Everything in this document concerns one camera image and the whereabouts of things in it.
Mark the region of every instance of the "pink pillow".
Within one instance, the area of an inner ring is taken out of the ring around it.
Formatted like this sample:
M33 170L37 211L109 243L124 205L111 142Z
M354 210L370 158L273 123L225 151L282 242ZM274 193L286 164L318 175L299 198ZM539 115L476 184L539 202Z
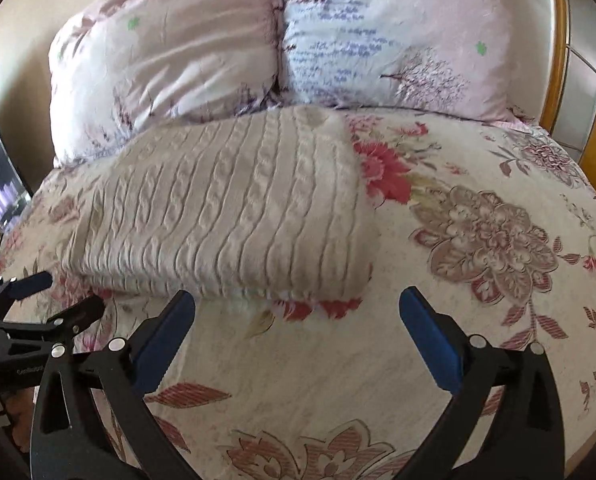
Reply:
M264 106L278 75L275 0L98 0L50 49L62 164L114 153L165 119Z
M285 0L281 92L509 120L510 18L505 0Z

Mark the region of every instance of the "bedsheet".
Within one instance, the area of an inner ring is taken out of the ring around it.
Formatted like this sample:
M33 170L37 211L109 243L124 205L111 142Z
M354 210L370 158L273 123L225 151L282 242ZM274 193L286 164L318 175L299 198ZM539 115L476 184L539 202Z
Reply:
M446 406L398 317L416 285L467 334L547 349L566 453L596 429L596 193L544 131L505 131L413 111L344 112L379 239L362 298L309 304L207 300L159 389L158 423L204 478L388 479ZM43 320L86 294L107 305L76 340L99 349L166 300L96 288L60 267L105 164L52 172L6 239L0 274L47 269L54 286L17 304ZM462 459L478 449L490 399ZM98 396L117 452L120 428Z

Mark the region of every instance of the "metal bolt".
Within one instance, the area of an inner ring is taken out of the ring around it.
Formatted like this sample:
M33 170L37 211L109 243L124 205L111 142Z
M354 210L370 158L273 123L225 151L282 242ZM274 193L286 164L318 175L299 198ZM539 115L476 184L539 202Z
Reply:
M126 341L123 338L117 337L109 342L109 349L112 352L119 352L124 348L125 343Z
M530 350L536 355L544 354L544 346L542 346L539 342L534 341L529 345Z
M52 357L55 358L59 358L62 357L64 355L64 345L62 343L56 343L53 347L52 347Z
M487 340L481 335L472 335L469 338L469 344L474 348L485 348L487 346Z

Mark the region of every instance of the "pillow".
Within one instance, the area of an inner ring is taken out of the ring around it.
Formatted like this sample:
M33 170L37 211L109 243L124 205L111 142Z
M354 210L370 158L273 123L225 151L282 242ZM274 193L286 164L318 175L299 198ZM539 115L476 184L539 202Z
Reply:
M50 49L60 163L116 152L163 119L261 107L275 84L274 0L98 0Z
M510 120L504 0L284 0L289 104Z
M81 208L63 265L171 297L350 301L376 246L342 114L287 107L131 142Z

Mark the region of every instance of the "cable knit pattern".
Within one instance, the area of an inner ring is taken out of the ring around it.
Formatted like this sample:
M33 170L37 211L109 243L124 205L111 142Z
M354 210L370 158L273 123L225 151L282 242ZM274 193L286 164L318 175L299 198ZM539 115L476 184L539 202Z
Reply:
M89 205L64 264L98 286L350 300L369 279L374 210L334 110L150 130L118 156Z

